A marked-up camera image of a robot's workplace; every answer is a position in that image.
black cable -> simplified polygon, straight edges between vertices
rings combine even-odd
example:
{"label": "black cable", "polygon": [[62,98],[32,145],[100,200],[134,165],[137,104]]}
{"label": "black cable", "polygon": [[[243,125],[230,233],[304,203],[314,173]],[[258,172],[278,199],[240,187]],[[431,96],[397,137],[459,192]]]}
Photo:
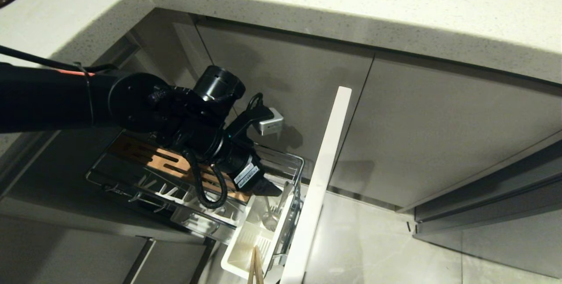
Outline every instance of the black cable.
{"label": "black cable", "polygon": [[[36,64],[40,64],[40,65],[51,67],[51,68],[58,68],[58,69],[69,70],[69,71],[80,71],[80,69],[76,66],[65,64],[64,62],[58,62],[58,61],[55,61],[55,60],[41,58],[41,57],[35,56],[33,54],[27,54],[26,52],[22,52],[22,51],[19,51],[19,50],[8,48],[6,46],[0,45],[0,54],[5,54],[6,56],[26,60],[26,61],[29,61],[29,62],[34,62]],[[111,64],[101,65],[101,66],[93,66],[93,67],[84,67],[84,69],[87,70],[88,72],[98,72],[98,71],[107,70],[107,69],[110,69],[110,68],[115,69],[117,67],[114,66],[114,65],[111,65]]]}
{"label": "black cable", "polygon": [[261,92],[257,93],[255,96],[252,96],[251,100],[249,100],[248,106],[246,110],[249,111],[254,108],[254,103],[257,101],[257,105],[263,105],[263,94]]}
{"label": "black cable", "polygon": [[201,177],[201,169],[199,168],[199,163],[197,162],[195,154],[193,154],[193,152],[189,149],[185,149],[182,154],[189,163],[191,172],[193,172],[193,177],[195,178],[195,194],[197,194],[199,202],[203,204],[203,206],[211,209],[223,206],[227,201],[228,196],[227,183],[224,180],[223,174],[217,168],[215,168],[214,165],[211,165],[211,169],[215,173],[220,184],[220,197],[217,201],[213,202],[209,200],[207,196],[205,196],[205,190],[203,189],[203,178]]}
{"label": "black cable", "polygon": [[92,127],[93,127],[96,124],[96,115],[94,113],[94,100],[92,96],[92,87],[90,85],[90,73],[86,70],[86,68],[82,66],[80,62],[74,62],[74,65],[76,65],[76,67],[80,69],[81,72],[84,73],[84,78],[86,79],[86,88],[88,89],[88,100],[90,100],[90,116],[92,118]]}

spoon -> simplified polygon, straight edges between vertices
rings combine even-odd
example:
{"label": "spoon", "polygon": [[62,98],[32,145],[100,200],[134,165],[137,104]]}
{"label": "spoon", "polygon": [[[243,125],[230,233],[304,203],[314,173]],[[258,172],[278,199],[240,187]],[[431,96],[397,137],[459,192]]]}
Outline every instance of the spoon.
{"label": "spoon", "polygon": [[261,217],[261,222],[267,230],[275,231],[275,227],[277,226],[277,221],[279,220],[279,218],[273,215],[273,213],[271,212],[271,207],[269,206],[269,199],[267,198],[267,196],[264,197],[265,206],[267,206],[267,212]]}
{"label": "spoon", "polygon": [[279,200],[279,205],[275,209],[275,216],[279,218],[281,216],[281,210],[283,209],[283,205],[285,205],[285,201],[287,200],[287,196],[289,196],[289,191],[291,188],[289,187],[291,184],[289,181],[285,182],[285,186],[283,187],[283,194],[281,194],[281,200]]}

chopsticks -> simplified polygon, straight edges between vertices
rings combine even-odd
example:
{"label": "chopsticks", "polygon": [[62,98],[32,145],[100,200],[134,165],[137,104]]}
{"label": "chopsticks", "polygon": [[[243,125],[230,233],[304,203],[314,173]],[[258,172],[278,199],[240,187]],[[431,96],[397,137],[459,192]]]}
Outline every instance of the chopsticks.
{"label": "chopsticks", "polygon": [[253,278],[256,277],[257,284],[263,284],[263,270],[261,270],[261,258],[259,258],[259,249],[253,247],[252,260],[249,263],[248,284],[253,284]]}

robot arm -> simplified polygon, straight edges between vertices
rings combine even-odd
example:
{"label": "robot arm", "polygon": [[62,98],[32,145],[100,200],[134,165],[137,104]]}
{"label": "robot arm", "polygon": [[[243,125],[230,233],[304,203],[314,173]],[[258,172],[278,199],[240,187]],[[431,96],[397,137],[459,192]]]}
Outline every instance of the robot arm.
{"label": "robot arm", "polygon": [[[223,68],[209,66],[193,89],[188,89],[169,86],[148,73],[108,70],[111,66],[70,66],[2,46],[0,54],[58,67],[0,63],[0,133],[100,126],[151,132],[160,146],[189,161],[199,201],[208,208],[218,208],[226,201],[221,172],[230,176],[239,191],[268,196],[281,193],[263,177],[259,156],[245,135],[251,124],[276,116],[259,100],[225,129],[225,119],[245,86]],[[210,165],[219,179],[221,197],[216,202],[205,196],[198,163]]]}

utensil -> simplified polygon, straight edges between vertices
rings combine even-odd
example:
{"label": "utensil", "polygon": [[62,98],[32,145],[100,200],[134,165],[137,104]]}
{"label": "utensil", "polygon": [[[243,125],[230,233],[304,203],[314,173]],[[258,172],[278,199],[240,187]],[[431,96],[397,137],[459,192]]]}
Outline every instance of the utensil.
{"label": "utensil", "polygon": [[248,284],[253,284],[253,278],[256,277],[257,284],[263,284],[263,270],[261,270],[261,258],[259,258],[259,248],[253,247],[252,260],[249,263]]}
{"label": "utensil", "polygon": [[283,194],[281,194],[281,200],[279,200],[279,204],[277,205],[277,208],[273,212],[273,214],[277,218],[279,218],[279,216],[281,216],[281,210],[283,209],[282,206],[287,201],[287,197],[289,196],[289,192],[291,191],[290,186],[291,186],[291,184],[289,183],[289,181],[285,181],[285,186],[283,187]]}
{"label": "utensil", "polygon": [[261,222],[265,226],[267,230],[275,231],[275,227],[277,226],[277,221],[279,218],[273,214],[271,211],[271,207],[269,206],[269,198],[265,197],[265,206],[267,206],[267,212],[261,216]]}

